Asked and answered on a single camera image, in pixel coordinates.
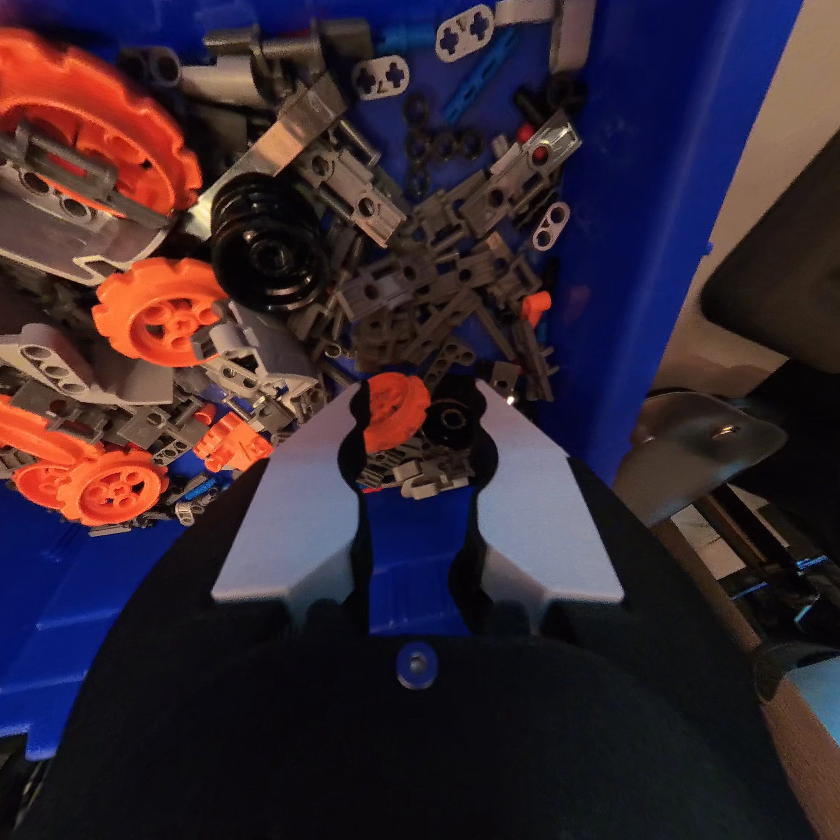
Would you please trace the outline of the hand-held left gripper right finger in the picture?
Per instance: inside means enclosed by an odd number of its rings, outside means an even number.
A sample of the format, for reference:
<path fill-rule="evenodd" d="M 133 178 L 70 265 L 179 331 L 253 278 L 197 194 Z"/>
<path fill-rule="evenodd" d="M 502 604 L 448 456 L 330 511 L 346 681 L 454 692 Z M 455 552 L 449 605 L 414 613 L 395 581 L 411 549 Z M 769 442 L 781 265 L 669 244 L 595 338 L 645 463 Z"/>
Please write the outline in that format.
<path fill-rule="evenodd" d="M 471 633 L 511 605 L 532 634 L 564 603 L 619 606 L 624 588 L 565 450 L 481 379 L 470 383 L 474 494 L 449 592 Z"/>

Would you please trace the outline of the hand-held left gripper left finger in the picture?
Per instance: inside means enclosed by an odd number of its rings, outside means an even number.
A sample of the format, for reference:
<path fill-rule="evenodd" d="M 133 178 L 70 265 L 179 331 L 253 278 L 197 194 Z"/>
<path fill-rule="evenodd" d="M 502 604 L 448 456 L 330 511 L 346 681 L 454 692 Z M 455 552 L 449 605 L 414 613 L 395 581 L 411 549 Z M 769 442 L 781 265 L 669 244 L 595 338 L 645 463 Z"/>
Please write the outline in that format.
<path fill-rule="evenodd" d="M 279 602 L 294 624 L 312 604 L 368 600 L 371 527 L 357 483 L 370 387 L 346 388 L 269 457 L 212 589 L 218 604 Z"/>

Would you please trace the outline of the pile of toy building parts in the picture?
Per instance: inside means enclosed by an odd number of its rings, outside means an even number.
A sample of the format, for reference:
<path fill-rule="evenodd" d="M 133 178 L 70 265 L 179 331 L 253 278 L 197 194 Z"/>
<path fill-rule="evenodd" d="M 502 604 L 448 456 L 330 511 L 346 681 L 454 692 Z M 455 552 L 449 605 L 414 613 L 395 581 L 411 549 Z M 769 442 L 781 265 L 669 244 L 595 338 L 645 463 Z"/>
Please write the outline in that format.
<path fill-rule="evenodd" d="M 194 48 L 2 2 L 2 485 L 92 537 L 189 527 L 374 374 L 364 493 L 470 483 L 475 354 L 553 399 L 529 265 L 581 140 L 595 2 L 227 2 Z"/>

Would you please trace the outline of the blue plastic bin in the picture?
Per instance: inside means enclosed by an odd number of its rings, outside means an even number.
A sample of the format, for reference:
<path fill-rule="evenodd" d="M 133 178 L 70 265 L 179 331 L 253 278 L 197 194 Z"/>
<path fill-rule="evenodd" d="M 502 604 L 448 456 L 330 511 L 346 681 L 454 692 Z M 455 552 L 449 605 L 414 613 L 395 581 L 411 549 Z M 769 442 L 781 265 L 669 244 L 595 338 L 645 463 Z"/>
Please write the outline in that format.
<path fill-rule="evenodd" d="M 311 18 L 362 17 L 376 34 L 442 22 L 474 2 L 2 2 L 2 20 L 118 47 L 202 54 L 213 28 L 271 34 Z M 584 67 L 583 145 L 563 176 L 571 205 L 549 341 L 558 395 L 544 432 L 612 484 L 683 300 L 802 2 L 596 2 Z M 517 127 L 510 97 L 540 83 L 546 28 L 482 94 L 490 131 Z M 2 738 L 51 758 L 81 681 L 153 564 L 186 534 L 176 521 L 103 538 L 2 486 Z"/>

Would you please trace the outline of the grey metal bracket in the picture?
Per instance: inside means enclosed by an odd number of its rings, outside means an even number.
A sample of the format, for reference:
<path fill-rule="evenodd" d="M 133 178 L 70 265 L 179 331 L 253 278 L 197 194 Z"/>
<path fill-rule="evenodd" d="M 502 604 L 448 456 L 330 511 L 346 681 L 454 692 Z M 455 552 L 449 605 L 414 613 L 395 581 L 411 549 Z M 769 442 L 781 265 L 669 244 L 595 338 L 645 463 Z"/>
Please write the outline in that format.
<path fill-rule="evenodd" d="M 612 483 L 646 527 L 778 452 L 788 435 L 735 402 L 693 391 L 649 395 Z"/>

